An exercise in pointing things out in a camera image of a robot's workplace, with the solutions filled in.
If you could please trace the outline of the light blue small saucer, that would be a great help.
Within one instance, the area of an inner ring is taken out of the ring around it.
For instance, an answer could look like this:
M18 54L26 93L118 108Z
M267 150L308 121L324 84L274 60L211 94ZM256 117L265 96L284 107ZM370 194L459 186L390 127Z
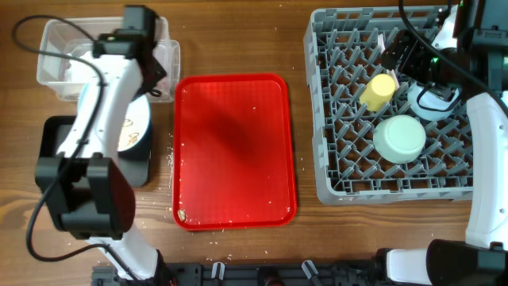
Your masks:
M418 117L426 121L440 121L452 114L452 110L446 111L446 109L459 97L460 89L427 90L417 103L417 97L423 90L424 87L421 84L413 82L407 91L407 101L410 103L410 109Z

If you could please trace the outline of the light blue dinner plate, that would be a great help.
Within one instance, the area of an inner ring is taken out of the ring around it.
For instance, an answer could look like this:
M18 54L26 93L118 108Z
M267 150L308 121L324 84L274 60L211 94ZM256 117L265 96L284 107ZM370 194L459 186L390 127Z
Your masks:
M125 119L134 121L131 128L143 134L140 129L151 120L151 111L146 96L136 97L139 83L128 79L113 79L106 87L106 93L100 100L98 113L90 111L92 95L87 94L79 106L77 122L84 120L92 124L87 143L79 153L80 158L92 157L100 153L105 157L115 157L119 150L121 129Z

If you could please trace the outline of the white plastic fork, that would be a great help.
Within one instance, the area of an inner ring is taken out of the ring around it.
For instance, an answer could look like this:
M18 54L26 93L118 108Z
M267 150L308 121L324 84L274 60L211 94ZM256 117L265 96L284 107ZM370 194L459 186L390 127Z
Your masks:
M381 53L384 53L384 51L386 50L386 44L385 44L385 41L384 41L384 37L382 34L379 34L378 35L378 46L379 46L379 50Z

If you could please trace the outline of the yellow plastic cup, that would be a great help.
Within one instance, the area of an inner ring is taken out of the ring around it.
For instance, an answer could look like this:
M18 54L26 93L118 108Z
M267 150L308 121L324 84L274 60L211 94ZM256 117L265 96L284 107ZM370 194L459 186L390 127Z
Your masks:
M396 90L396 82L390 75L378 74L365 87L360 96L360 103L366 104L370 111L379 111L385 103L391 101Z

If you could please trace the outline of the mint green bowl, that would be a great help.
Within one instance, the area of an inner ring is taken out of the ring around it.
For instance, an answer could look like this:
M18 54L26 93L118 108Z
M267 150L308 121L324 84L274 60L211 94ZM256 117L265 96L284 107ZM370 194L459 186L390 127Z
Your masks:
M416 160L424 148L425 140L423 125L408 115L396 115L381 121L373 133L375 150L394 164Z

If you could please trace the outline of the white plastic spoon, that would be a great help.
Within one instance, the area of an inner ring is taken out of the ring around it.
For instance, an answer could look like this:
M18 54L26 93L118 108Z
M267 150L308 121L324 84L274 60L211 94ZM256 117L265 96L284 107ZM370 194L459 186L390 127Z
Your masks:
M400 88L400 83L394 70L387 70L387 74L394 80L395 89L398 90Z

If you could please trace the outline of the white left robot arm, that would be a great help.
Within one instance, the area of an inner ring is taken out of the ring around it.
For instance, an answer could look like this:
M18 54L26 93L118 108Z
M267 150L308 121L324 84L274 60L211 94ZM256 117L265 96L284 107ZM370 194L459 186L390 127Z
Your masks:
M161 285L170 279L160 252L135 227L132 187L117 166L118 143L129 104L154 87L164 70L152 54L153 28L132 24L103 33L94 58L118 58L120 69L91 68L95 77L81 94L71 131L53 157L40 158L36 182L57 230L99 248L119 275Z

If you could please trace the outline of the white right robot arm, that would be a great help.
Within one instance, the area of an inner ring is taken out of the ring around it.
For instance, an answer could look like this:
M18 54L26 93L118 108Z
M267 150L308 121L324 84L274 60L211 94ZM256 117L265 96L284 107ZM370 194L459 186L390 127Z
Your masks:
M456 48L436 49L410 23L382 55L420 83L458 87L473 147L471 213L462 242L435 239L425 249L381 249L382 278L392 284L507 283L507 3L462 1Z

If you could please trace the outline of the grey-blue dishwasher rack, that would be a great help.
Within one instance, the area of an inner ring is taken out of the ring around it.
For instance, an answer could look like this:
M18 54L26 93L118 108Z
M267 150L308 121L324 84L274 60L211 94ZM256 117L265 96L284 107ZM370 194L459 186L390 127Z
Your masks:
M452 33L457 6L411 6L405 11L434 48L456 48ZM387 48L405 27L394 7L318 9L310 16L303 40L306 81L314 116L317 197L325 204L472 199L472 135L461 90L446 109L452 110L448 118L426 121L407 101L416 81L394 70L400 88L390 102L376 112L360 103L369 81L387 73L378 35ZM421 154L405 164L385 160L373 144L376 126L396 115L411 116L425 129Z

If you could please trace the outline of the white crumpled paper in bin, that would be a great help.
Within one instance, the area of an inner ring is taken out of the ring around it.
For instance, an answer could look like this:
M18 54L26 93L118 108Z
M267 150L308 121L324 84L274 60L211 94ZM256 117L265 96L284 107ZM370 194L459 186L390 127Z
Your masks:
M82 62L76 60L64 61L63 81L65 83L89 83L95 76L95 71Z

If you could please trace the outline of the clear plastic bin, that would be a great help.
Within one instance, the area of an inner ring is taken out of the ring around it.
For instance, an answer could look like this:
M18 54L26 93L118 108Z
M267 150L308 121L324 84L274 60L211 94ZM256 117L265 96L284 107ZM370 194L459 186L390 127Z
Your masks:
M80 17L71 22L96 38L101 33L110 33L122 26L121 17ZM158 40L153 55L165 69L167 75L157 83L160 97L150 95L151 102L173 102L175 87L180 80L180 46L170 38L169 23L165 17L157 22L156 38ZM92 43L77 29L61 21L50 20L44 27L40 49L46 52L66 54L92 61ZM64 61L59 57L38 56L37 81L54 90L62 101L76 101L85 83L65 83Z

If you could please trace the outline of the red plastic tray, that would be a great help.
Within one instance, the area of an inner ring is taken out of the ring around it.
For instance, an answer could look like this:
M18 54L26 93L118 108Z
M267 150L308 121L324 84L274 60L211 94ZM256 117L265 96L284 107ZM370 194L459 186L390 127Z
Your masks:
M184 230L284 226L297 212L287 83L199 75L175 89L172 210Z

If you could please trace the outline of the black rectangular tray bin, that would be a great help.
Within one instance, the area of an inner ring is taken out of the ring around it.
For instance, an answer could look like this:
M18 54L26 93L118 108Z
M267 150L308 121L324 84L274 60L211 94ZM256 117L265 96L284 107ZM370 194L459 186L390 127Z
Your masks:
M47 119L42 133L39 157L53 157L69 134L75 115L53 116ZM140 129L137 143L128 149L118 150L118 167L132 187L143 187L150 179L152 156L152 122Z

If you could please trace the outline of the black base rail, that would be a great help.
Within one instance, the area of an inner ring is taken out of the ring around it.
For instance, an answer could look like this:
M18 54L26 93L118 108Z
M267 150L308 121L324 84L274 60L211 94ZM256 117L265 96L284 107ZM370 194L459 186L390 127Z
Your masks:
M154 278L138 281L120 277L112 266L93 268L92 286L107 285L182 285L182 286L249 286L249 285L390 285L370 261L346 261L320 264L212 265L199 263L167 264Z

